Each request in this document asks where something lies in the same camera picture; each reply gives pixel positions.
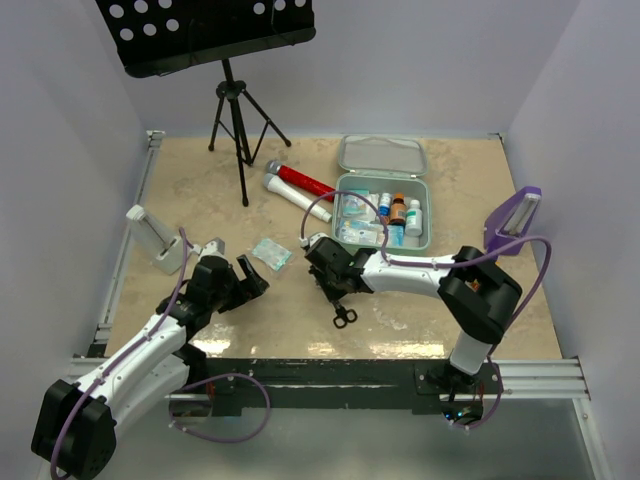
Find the robotic arm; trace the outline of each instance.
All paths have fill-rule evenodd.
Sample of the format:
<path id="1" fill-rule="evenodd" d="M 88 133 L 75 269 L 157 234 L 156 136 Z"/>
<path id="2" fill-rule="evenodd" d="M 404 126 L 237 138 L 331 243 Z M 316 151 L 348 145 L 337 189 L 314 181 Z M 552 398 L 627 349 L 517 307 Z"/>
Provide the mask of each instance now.
<path id="1" fill-rule="evenodd" d="M 144 328 L 110 359 L 74 384 L 55 382 L 45 393 L 31 450 L 51 461 L 62 425 L 96 378 L 101 384 L 78 411 L 64 436 L 58 466 L 82 480 L 94 478 L 107 464 L 126 429 L 165 395 L 206 377 L 205 355 L 188 344 L 209 324 L 214 312 L 233 310 L 259 297 L 269 287 L 246 256 L 238 263 L 246 278 L 239 280 L 224 258 L 224 243 L 209 242 L 202 250 L 184 294 L 160 328 L 150 335 L 169 298 L 163 300 Z M 144 339 L 108 376 L 106 370 L 122 352 Z"/>
<path id="2" fill-rule="evenodd" d="M 456 255 L 435 258 L 432 263 L 463 262 L 482 255 L 476 248 L 462 247 Z M 358 318 L 354 310 L 340 304 L 348 293 L 395 291 L 441 298 L 462 329 L 449 357 L 449 364 L 462 376 L 476 375 L 489 351 L 501 342 L 522 295 L 520 285 L 495 261 L 455 269 L 397 266 L 385 261 L 375 249 L 361 248 L 351 255 L 322 234 L 311 237 L 305 258 L 311 263 L 309 273 L 335 308 L 333 323 L 337 328 Z M 398 258 L 404 262 L 425 261 Z"/>

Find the white wall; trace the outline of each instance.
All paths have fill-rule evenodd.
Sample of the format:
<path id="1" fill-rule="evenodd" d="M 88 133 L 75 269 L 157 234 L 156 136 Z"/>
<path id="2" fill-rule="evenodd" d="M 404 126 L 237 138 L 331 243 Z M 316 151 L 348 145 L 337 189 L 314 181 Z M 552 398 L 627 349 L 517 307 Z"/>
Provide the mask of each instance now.
<path id="1" fill-rule="evenodd" d="M 577 4 L 316 0 L 311 42 L 240 57 L 232 66 L 291 135 L 506 131 Z M 102 23 L 99 13 L 94 21 Z M 104 41 L 115 51 L 108 34 Z M 215 63 L 164 78 L 126 78 L 125 86 L 146 127 L 209 134 L 222 79 Z M 260 132 L 248 107 L 245 121 L 250 133 Z"/>
<path id="2" fill-rule="evenodd" d="M 95 329 L 144 130 L 79 0 L 0 7 L 0 465 L 35 478 L 47 387 Z"/>
<path id="3" fill-rule="evenodd" d="M 638 19 L 637 0 L 582 0 L 506 143 L 516 183 L 542 188 L 547 299 L 620 480 L 640 471 Z"/>

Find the purple device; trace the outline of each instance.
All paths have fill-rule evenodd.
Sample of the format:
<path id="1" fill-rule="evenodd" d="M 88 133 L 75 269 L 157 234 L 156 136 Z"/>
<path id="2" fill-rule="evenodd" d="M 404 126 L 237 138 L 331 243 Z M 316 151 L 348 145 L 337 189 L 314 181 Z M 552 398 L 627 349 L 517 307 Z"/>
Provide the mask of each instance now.
<path id="1" fill-rule="evenodd" d="M 531 198 L 535 198 L 534 196 L 537 196 L 537 200 L 531 205 Z M 541 196 L 542 191 L 538 187 L 524 187 L 489 215 L 484 222 L 484 248 L 487 253 L 527 234 L 540 205 Z M 502 255 L 517 255 L 523 245 L 516 245 L 504 251 Z"/>

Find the beige table surface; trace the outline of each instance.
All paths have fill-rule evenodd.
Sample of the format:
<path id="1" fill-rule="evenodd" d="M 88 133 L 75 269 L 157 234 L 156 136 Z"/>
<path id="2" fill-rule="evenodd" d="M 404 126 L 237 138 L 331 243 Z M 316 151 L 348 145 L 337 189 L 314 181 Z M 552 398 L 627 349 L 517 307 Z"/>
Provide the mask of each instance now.
<path id="1" fill-rule="evenodd" d="M 240 202 L 233 143 L 219 139 L 216 151 L 208 139 L 167 138 L 162 144 L 146 205 L 149 211 L 189 239 L 204 244 L 213 237 L 226 242 L 226 256 L 249 254 L 271 287 L 261 298 L 222 315 L 192 343 L 209 356 L 288 358 L 441 358 L 448 355 L 460 331 L 437 299 L 404 294 L 357 294 L 343 300 L 358 321 L 337 330 L 331 305 L 307 273 L 298 247 L 302 210 L 262 186 L 264 166 L 276 158 L 329 185 L 343 173 L 337 165 L 339 138 L 292 139 L 291 148 L 266 139 L 253 168 L 246 168 L 251 204 Z M 428 255 L 455 253 L 462 245 L 482 248 L 487 215 L 514 193 L 502 146 L 490 139 L 424 139 L 431 190 L 433 241 Z M 330 226 L 313 217 L 308 232 L 329 233 Z M 293 260 L 274 272 L 250 251 L 269 237 L 293 252 Z M 196 263 L 190 259 L 188 274 Z M 537 275 L 530 246 L 500 264 L 527 291 Z M 167 276 L 134 248 L 114 320 L 107 355 L 127 342 L 168 296 L 177 274 Z M 542 291 L 511 327 L 495 356 L 503 359 L 561 358 Z"/>

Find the music stand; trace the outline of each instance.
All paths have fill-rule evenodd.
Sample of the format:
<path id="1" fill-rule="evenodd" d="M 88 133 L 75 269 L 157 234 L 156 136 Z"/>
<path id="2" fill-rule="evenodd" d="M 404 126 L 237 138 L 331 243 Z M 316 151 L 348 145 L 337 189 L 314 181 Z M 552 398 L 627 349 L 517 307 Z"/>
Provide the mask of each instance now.
<path id="1" fill-rule="evenodd" d="M 246 83 L 233 78 L 229 59 L 311 40 L 316 33 L 311 0 L 96 0 L 96 3 L 116 43 L 120 61 L 132 77 L 164 76 L 203 63 L 222 62 L 225 81 L 216 89 L 218 107 L 209 150 L 214 150 L 221 125 L 235 142 L 242 204 L 248 206 L 243 163 L 253 164 L 269 126 L 287 147 L 291 142 L 247 92 Z M 265 120 L 253 154 L 238 102 L 240 95 Z M 233 133 L 220 120 L 225 99 L 231 110 Z"/>

